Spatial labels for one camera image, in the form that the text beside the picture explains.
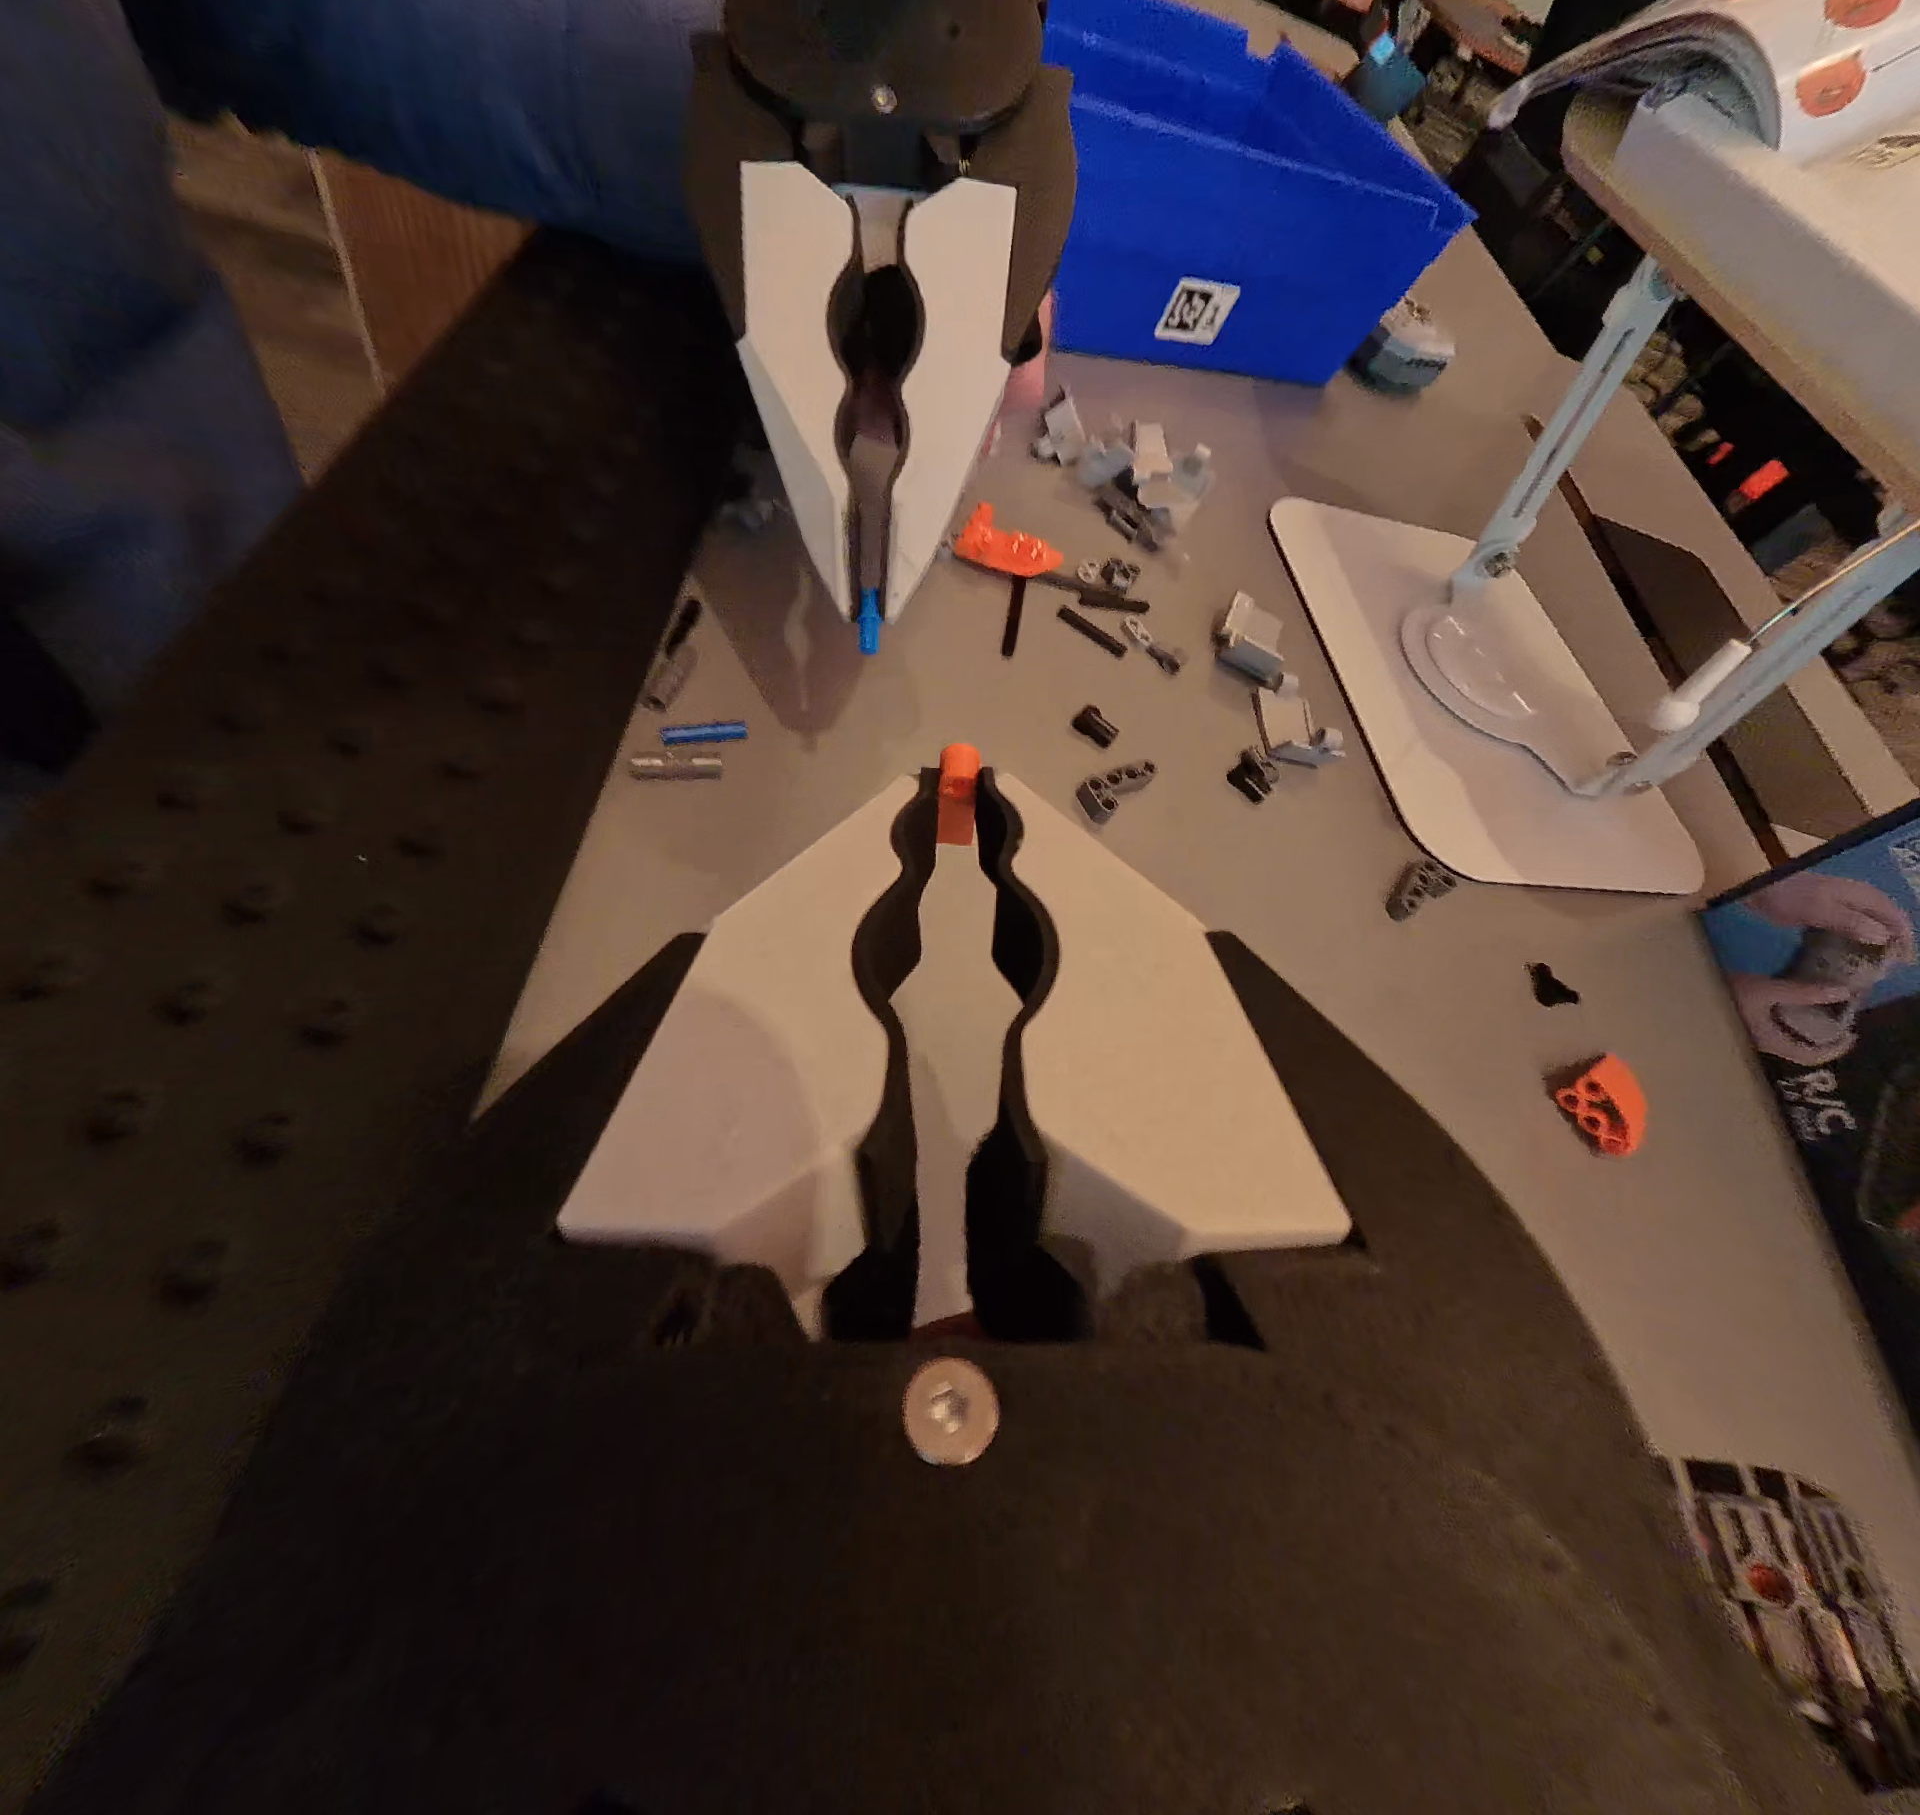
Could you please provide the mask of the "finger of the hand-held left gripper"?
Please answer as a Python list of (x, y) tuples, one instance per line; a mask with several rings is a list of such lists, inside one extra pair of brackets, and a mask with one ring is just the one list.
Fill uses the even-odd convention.
[(851, 623), (880, 623), (900, 470), (898, 376), (878, 331), (900, 287), (900, 191), (800, 161), (738, 167), (738, 357), (803, 549)]
[(900, 378), (903, 446), (891, 482), (880, 593), (894, 623), (947, 537), (947, 522), (1007, 380), (1004, 298), (1018, 195), (960, 177), (901, 215), (898, 264), (915, 302), (915, 347)]

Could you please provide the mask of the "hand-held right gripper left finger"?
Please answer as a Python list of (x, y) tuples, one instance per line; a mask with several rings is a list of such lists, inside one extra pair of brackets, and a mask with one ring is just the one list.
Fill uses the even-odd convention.
[(919, 1141), (892, 998), (920, 960), (938, 775), (898, 775), (724, 909), (558, 1208), (578, 1244), (771, 1272), (835, 1335), (901, 1335)]

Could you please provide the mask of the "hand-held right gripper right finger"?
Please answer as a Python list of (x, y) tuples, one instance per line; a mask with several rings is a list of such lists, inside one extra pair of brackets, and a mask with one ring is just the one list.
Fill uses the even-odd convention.
[(983, 769), (992, 958), (1018, 1005), (974, 1149), (974, 1316), (1075, 1335), (1140, 1272), (1330, 1249), (1354, 1220), (1208, 931)]

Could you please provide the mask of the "person's left forearm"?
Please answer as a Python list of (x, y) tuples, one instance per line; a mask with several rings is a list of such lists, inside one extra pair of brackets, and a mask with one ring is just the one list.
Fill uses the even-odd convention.
[(450, 203), (695, 264), (691, 46), (722, 0), (120, 0), (163, 101)]

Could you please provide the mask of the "orange flat toy panel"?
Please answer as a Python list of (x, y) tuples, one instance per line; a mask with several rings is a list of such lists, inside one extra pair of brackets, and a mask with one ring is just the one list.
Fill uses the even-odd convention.
[(1006, 579), (1052, 579), (1067, 564), (1065, 553), (1040, 536), (1001, 526), (988, 500), (979, 500), (951, 536), (949, 553)]

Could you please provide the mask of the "pile of grey toy bricks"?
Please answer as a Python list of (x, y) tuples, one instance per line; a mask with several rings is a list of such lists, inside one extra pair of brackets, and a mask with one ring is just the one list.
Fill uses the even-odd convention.
[(1165, 429), (1143, 417), (1093, 432), (1068, 390), (1042, 412), (1029, 453), (1067, 472), (1110, 531), (1150, 553), (1188, 531), (1214, 482), (1206, 446), (1175, 452)]

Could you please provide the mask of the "blue bin with printed tag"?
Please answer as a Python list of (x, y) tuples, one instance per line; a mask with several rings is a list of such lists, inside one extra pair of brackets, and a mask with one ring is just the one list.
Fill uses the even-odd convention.
[(1475, 215), (1299, 53), (1175, 0), (1048, 0), (1077, 193), (1054, 347), (1326, 386)]

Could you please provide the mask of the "grey toy brick panel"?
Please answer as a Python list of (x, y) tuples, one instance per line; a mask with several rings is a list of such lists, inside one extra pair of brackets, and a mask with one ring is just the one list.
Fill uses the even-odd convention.
[(1315, 721), (1312, 704), (1294, 682), (1254, 690), (1258, 761), (1268, 769), (1322, 769), (1347, 759), (1347, 742), (1337, 726)]
[(1282, 621), (1277, 615), (1242, 590), (1217, 612), (1211, 630), (1214, 665), (1271, 694), (1289, 688), (1289, 667), (1280, 642)]

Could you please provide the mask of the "orange toy brick piece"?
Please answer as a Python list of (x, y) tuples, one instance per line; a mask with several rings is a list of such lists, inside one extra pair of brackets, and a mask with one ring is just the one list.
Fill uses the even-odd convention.
[(1601, 1054), (1554, 1078), (1550, 1101), (1597, 1157), (1627, 1159), (1643, 1148), (1646, 1092), (1619, 1054)]

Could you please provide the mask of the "pale blue grey toy block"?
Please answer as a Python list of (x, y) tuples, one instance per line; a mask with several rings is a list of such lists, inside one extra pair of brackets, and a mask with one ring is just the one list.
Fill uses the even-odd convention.
[(1358, 342), (1347, 371), (1369, 390), (1409, 394), (1433, 386), (1456, 354), (1451, 331), (1425, 300), (1404, 295)]

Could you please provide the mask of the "dark pen cup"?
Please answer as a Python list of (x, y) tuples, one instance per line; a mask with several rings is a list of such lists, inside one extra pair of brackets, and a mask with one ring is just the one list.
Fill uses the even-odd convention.
[(1425, 93), (1429, 70), (1418, 60), (1418, 46), (1430, 24), (1425, 0), (1386, 0), (1362, 18), (1358, 60), (1343, 90), (1371, 122), (1406, 114)]

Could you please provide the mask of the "black dotted mat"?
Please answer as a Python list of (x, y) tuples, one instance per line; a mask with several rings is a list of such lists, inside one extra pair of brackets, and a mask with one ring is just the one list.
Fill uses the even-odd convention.
[(744, 409), (543, 231), (3, 849), (3, 1810), (486, 1080)]

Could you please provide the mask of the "dark blue toy packaging box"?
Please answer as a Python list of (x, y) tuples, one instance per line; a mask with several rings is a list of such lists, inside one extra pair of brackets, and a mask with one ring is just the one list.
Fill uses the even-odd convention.
[(1699, 927), (1913, 1416), (1917, 804), (1714, 895)]

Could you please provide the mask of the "person's dark blue clothing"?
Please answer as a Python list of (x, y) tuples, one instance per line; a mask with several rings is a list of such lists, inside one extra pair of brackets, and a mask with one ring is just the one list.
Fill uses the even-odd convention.
[(1, 0), (1, 779), (48, 788), (302, 486), (120, 0)]

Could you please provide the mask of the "white stand ledge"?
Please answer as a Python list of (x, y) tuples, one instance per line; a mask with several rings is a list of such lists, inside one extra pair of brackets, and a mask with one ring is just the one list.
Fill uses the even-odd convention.
[(1572, 181), (1890, 495), (1917, 490), (1916, 137), (1796, 165), (1699, 96), (1579, 96)]

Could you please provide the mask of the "white instruction booklet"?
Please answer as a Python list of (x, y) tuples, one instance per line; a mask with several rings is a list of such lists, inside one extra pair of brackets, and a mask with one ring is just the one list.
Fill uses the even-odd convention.
[(1700, 96), (1796, 165), (1916, 150), (1917, 0), (1658, 0), (1515, 82), (1486, 124), (1565, 91)]

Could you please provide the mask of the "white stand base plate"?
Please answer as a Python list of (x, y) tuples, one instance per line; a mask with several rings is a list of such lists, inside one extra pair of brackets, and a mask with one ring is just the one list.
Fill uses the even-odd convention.
[(1388, 797), (1470, 883), (1681, 896), (1704, 864), (1522, 576), (1454, 588), (1469, 542), (1282, 498), (1270, 531)]

